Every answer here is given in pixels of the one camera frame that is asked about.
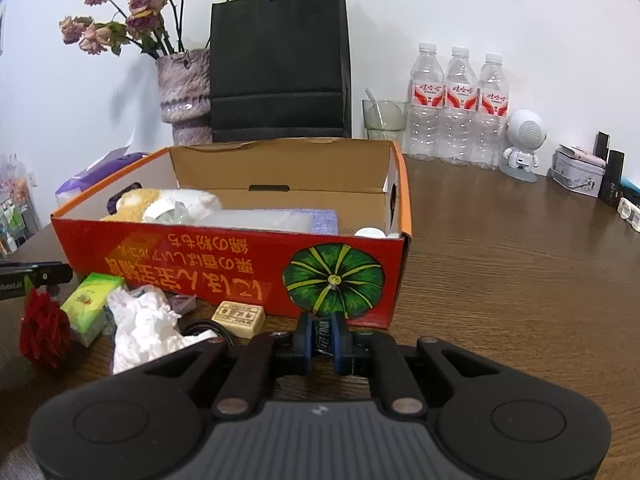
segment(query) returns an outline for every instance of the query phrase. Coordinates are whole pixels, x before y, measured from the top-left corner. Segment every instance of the cardboard box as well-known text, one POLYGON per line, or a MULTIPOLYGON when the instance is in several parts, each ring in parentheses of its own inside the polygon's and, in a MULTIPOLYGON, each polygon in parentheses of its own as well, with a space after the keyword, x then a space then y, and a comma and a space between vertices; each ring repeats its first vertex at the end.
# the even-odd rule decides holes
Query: cardboard box
POLYGON ((386 328, 411 236, 399 147, 363 139, 275 139, 160 150, 123 168, 52 215, 71 267, 224 300, 268 315, 345 310, 386 328), (110 198, 139 183, 215 193, 224 208, 333 209, 337 236, 101 222, 110 198), (353 234, 377 227, 396 238, 353 234))

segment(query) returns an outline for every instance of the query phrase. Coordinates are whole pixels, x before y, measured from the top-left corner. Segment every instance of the crumpled tissue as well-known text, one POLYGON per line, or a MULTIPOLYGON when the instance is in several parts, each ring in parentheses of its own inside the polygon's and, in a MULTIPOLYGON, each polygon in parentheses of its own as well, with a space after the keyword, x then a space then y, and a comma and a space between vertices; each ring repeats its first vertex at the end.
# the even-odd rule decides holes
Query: crumpled tissue
POLYGON ((194 343, 219 337, 213 330, 183 336, 176 330, 182 317, 171 309, 161 290, 133 297, 122 287, 108 295, 116 323, 113 373, 119 374, 194 343))

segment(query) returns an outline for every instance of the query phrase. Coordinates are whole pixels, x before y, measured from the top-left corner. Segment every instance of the purple ceramic vase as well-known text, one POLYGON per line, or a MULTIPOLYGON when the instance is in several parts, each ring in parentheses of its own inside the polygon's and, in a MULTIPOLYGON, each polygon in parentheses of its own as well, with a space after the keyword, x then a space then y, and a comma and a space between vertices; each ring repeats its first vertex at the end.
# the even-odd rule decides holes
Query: purple ceramic vase
POLYGON ((209 144, 209 49, 188 50, 156 60, 163 123, 174 129, 174 145, 209 144))

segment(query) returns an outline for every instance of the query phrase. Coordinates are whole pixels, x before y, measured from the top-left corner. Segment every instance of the stuffed toy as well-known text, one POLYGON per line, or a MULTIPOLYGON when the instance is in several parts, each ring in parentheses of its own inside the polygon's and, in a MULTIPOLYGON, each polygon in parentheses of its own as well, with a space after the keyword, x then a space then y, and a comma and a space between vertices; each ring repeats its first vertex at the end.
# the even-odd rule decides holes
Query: stuffed toy
POLYGON ((102 220, 143 222, 145 211, 160 200, 182 202, 194 222, 222 209, 217 196, 199 189, 132 189, 116 202, 116 214, 105 216, 102 220))

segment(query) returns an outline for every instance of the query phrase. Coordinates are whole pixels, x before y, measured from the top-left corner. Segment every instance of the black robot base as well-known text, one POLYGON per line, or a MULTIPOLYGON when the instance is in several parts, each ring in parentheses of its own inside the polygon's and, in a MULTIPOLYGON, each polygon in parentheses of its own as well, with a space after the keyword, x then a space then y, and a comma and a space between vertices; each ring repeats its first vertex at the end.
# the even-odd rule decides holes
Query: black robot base
POLYGON ((56 480, 587 480, 610 427, 579 394, 445 341, 303 314, 293 332, 204 341, 61 394, 29 443, 56 480), (371 400, 270 399, 318 354, 368 378, 371 400))

